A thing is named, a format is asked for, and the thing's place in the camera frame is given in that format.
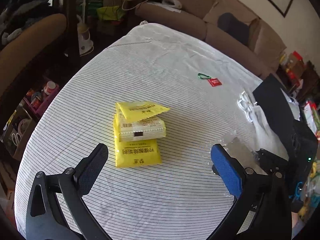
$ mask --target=metal bolt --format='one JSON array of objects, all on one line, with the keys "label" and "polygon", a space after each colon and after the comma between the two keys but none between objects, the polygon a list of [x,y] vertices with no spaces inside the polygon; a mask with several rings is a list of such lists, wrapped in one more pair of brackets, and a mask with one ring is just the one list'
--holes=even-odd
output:
[{"label": "metal bolt", "polygon": [[246,168],[246,169],[245,169],[245,172],[246,172],[247,174],[249,174],[249,175],[252,175],[252,174],[253,174],[253,169],[251,169],[251,168]]},{"label": "metal bolt", "polygon": [[277,178],[281,179],[282,178],[282,174],[280,172],[276,172],[276,176]]},{"label": "metal bolt", "polygon": [[73,172],[73,168],[67,168],[64,173],[65,174],[71,174]]},{"label": "metal bolt", "polygon": [[40,178],[40,177],[42,177],[42,175],[43,175],[43,172],[42,172],[42,171],[39,171],[39,172],[37,173],[36,177],[37,177],[37,178]]}]

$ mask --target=table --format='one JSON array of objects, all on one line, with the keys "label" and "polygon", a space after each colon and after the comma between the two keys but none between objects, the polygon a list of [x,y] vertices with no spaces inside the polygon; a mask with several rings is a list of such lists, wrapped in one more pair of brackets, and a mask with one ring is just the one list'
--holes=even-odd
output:
[{"label": "table", "polygon": [[[223,85],[212,87],[204,73]],[[98,143],[109,159],[88,208],[113,239],[206,239],[230,209],[233,197],[212,173],[212,144],[232,130],[249,143],[254,126],[236,100],[261,80],[204,42],[158,24],[132,29],[85,65],[44,113],[21,161],[15,193],[17,226],[25,216],[36,172],[75,167]],[[163,163],[116,169],[112,121],[115,103],[150,100],[171,108],[160,117],[167,137],[158,139]],[[79,231],[63,197],[70,228]],[[242,230],[252,220],[249,213]]]}]

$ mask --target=blue gripper pad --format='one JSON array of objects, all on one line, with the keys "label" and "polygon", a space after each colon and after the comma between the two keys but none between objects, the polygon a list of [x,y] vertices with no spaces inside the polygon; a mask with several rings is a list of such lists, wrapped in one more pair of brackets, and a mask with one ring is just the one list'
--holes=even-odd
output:
[{"label": "blue gripper pad", "polygon": [[211,148],[211,160],[230,194],[239,198],[242,192],[241,178],[222,151],[228,154],[221,145],[213,145]]}]

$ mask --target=beige wall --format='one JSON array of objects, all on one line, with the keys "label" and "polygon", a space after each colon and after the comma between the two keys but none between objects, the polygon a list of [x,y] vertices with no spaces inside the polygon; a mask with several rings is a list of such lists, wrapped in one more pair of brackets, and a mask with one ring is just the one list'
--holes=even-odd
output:
[{"label": "beige wall", "polygon": [[320,74],[320,18],[309,0],[293,0],[284,18],[268,0],[240,0],[282,38],[287,52],[296,50],[311,60]]}]

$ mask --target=stack of yellow packets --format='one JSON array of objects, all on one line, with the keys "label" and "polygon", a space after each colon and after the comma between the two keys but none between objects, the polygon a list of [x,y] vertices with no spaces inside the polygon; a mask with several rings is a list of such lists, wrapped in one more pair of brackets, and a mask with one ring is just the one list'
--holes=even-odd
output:
[{"label": "stack of yellow packets", "polygon": [[116,103],[113,127],[117,168],[161,163],[156,139],[165,137],[166,129],[156,115],[169,110],[149,101]]}]

